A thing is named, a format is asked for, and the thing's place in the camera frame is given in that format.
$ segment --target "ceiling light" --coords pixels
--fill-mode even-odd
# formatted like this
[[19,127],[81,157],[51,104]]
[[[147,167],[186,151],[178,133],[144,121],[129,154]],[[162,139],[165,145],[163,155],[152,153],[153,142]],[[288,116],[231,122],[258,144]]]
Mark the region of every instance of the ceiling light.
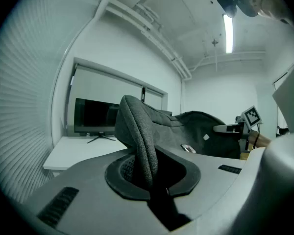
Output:
[[223,15],[226,35],[226,53],[232,53],[233,51],[233,22],[232,18],[228,15]]

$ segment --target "white desk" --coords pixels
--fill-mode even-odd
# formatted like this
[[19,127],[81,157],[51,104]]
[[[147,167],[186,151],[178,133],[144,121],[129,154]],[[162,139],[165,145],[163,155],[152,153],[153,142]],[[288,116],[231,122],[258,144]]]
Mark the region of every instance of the white desk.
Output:
[[63,170],[86,159],[99,157],[115,151],[126,149],[126,146],[116,141],[97,139],[95,137],[62,137],[44,163],[44,169],[52,170],[57,176]]

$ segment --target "black monitor screen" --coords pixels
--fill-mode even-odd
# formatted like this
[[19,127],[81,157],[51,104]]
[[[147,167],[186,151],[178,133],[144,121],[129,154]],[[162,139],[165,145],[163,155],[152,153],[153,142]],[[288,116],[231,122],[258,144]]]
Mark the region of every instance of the black monitor screen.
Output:
[[75,101],[75,132],[114,132],[118,104],[77,98]]

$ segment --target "dark gray cloth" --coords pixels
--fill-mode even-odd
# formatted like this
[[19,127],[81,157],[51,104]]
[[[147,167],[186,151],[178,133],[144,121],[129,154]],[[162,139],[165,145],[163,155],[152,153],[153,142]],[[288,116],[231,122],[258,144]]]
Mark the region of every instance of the dark gray cloth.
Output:
[[204,112],[187,112],[170,117],[133,96],[124,96],[117,114],[115,136],[127,146],[137,147],[137,158],[148,187],[158,171],[155,145],[174,147],[185,152],[181,144],[196,153],[225,158],[240,157],[237,137],[215,133],[215,125],[224,124]]

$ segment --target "white ceiling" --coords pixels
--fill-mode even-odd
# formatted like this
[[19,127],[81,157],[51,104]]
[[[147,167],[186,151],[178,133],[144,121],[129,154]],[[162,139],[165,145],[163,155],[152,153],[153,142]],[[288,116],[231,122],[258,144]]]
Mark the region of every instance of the white ceiling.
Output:
[[[223,9],[217,0],[142,0],[160,16],[163,34],[192,68],[207,55],[225,53]],[[266,51],[268,39],[279,34],[277,22],[257,16],[250,18],[239,9],[233,19],[233,52]]]

